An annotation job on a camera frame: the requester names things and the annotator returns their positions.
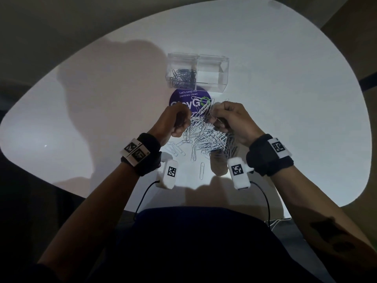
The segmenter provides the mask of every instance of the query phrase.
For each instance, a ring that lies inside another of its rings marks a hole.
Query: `transparent box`
[[[228,84],[229,58],[216,55],[169,53],[166,81],[169,87],[224,92]]]

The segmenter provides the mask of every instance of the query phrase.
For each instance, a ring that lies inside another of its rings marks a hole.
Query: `black wristband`
[[[125,157],[121,157],[121,162],[132,166],[139,176],[144,176],[161,166],[161,152],[159,151],[161,145],[154,136],[148,133],[141,133],[137,140],[141,142],[150,153],[139,161],[136,166],[133,166]]]
[[[261,176],[272,176],[281,169],[288,168],[294,164],[289,156],[279,158],[268,142],[270,139],[273,139],[270,134],[260,136],[250,145],[249,152],[246,155],[248,166],[253,167]]]

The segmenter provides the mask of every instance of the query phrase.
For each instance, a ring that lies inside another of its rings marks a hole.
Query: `round purple sticker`
[[[197,90],[174,90],[173,94],[170,96],[169,105],[171,106],[181,101],[183,104],[187,105],[191,112],[197,112],[206,104],[207,100],[211,100],[210,95],[207,91],[198,86]]]

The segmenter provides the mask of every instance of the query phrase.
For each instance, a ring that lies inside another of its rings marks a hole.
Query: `tattoo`
[[[341,230],[337,227],[335,224],[335,219],[333,217],[327,218],[323,221],[319,222],[313,222],[310,223],[310,226],[314,228],[321,238],[326,241],[327,243],[330,243],[332,245],[332,248],[336,252],[346,252],[350,251],[352,249],[355,249],[355,246],[348,241],[341,241],[341,242],[334,242],[332,243],[332,239],[334,237],[340,236],[340,235],[349,235],[344,230]]]

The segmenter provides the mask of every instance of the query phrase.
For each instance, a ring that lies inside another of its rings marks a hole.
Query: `person's left hand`
[[[164,146],[170,136],[181,137],[182,133],[190,126],[191,110],[182,102],[168,106],[148,131],[156,137],[161,146]]]

